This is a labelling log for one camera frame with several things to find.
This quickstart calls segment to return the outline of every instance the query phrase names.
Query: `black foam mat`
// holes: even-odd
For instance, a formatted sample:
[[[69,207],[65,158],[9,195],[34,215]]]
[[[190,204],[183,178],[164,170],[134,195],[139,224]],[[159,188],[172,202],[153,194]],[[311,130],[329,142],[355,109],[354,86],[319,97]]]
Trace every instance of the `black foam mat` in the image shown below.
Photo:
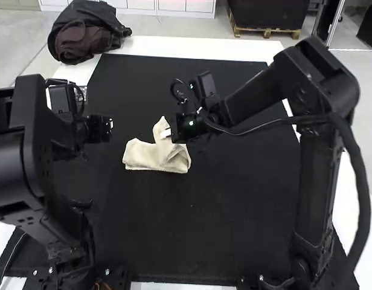
[[[229,94],[265,63],[160,57],[101,57],[88,86],[92,114],[114,119],[110,143],[90,145],[88,162],[57,163],[59,192],[94,199],[88,212],[97,260],[122,263],[137,280],[233,285],[238,277],[289,276],[288,245],[298,199],[300,147],[292,127],[188,145],[187,174],[128,171],[121,159],[128,140],[153,142],[152,126],[174,117],[174,78],[185,82],[211,71]],[[242,124],[285,117],[278,103]],[[46,262],[27,242],[12,271]],[[335,266],[345,259],[340,242]]]

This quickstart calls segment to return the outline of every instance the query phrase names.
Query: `white table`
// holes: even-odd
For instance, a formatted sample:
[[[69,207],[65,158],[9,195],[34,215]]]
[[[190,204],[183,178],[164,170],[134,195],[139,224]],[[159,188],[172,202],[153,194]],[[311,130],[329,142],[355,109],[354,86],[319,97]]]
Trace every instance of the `white table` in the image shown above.
[[[270,64],[273,57],[281,50],[283,50],[283,46],[278,41],[134,36],[128,38],[121,49],[111,53],[189,59],[240,60]],[[68,79],[78,85],[86,85],[99,59],[100,56],[95,56],[92,60],[76,66],[61,65],[54,77]],[[284,106],[287,113],[292,115],[287,102],[284,103]],[[354,172],[348,155],[343,153],[336,189],[333,223],[345,251],[348,251],[351,247],[358,224],[358,212]],[[0,223],[0,255],[13,230],[14,226]],[[372,290],[372,218],[370,237],[355,270],[355,276],[361,290]],[[1,289],[20,290],[24,283],[25,278],[5,278]],[[219,290],[222,288],[224,287],[158,283],[133,283],[132,285],[133,290]]]

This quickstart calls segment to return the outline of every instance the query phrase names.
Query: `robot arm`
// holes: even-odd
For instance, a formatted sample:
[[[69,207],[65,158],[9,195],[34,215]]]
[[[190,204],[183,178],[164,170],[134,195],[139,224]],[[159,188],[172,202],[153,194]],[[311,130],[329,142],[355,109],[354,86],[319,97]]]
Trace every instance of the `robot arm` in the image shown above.
[[[45,93],[50,85],[53,111]],[[91,289],[94,241],[83,212],[90,203],[56,193],[53,161],[79,156],[85,143],[109,141],[112,119],[84,117],[74,87],[33,75],[18,77],[14,88],[0,89],[0,221],[45,246],[56,283]]]
[[[186,143],[209,132],[242,136],[278,124],[298,125],[299,200],[289,258],[297,288],[315,289],[333,254],[332,212],[341,153],[344,147],[349,151],[356,144],[350,130],[359,99],[356,79],[319,41],[308,38],[277,54],[271,66],[227,97],[219,96],[208,72],[189,83],[190,100],[174,91],[180,82],[175,80],[171,87],[181,106],[171,128],[174,143]],[[232,128],[283,99],[288,100],[293,117],[242,132]],[[353,164],[357,186],[365,186],[358,188],[359,230],[340,280],[354,270],[370,227],[365,169],[360,152],[353,152],[349,151],[351,160],[359,160],[359,165]],[[270,289],[265,281],[260,287]]]

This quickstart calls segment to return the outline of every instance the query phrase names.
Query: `floor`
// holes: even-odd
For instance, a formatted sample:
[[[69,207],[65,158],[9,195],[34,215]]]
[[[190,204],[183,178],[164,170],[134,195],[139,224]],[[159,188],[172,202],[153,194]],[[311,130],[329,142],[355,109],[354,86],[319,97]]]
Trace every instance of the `floor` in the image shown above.
[[[0,87],[12,85],[15,77],[20,74],[41,73],[44,77],[53,75],[59,62],[51,57],[45,45],[57,16],[58,13],[53,12],[0,10]],[[138,15],[118,15],[118,19],[130,26],[134,35],[235,39],[225,6],[220,1],[215,19]],[[311,34],[314,21],[314,16],[306,18],[300,39]],[[336,29],[331,48],[366,48],[355,38],[357,29],[354,21],[344,17]],[[263,38],[261,34],[251,33],[241,36],[241,39]],[[272,34],[271,40],[281,41],[284,47],[296,44],[295,40],[284,33]],[[372,194],[372,52],[333,53],[361,84],[361,100],[353,130],[364,154]]]

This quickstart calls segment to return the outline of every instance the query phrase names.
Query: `towel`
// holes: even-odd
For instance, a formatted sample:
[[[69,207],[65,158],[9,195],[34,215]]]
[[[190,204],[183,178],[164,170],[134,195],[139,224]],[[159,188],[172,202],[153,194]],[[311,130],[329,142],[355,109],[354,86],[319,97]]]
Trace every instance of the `towel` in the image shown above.
[[[162,117],[153,127],[155,144],[134,138],[127,142],[123,163],[127,170],[159,170],[187,173],[191,158],[184,144],[173,144],[170,137],[161,138],[161,132],[170,125]]]

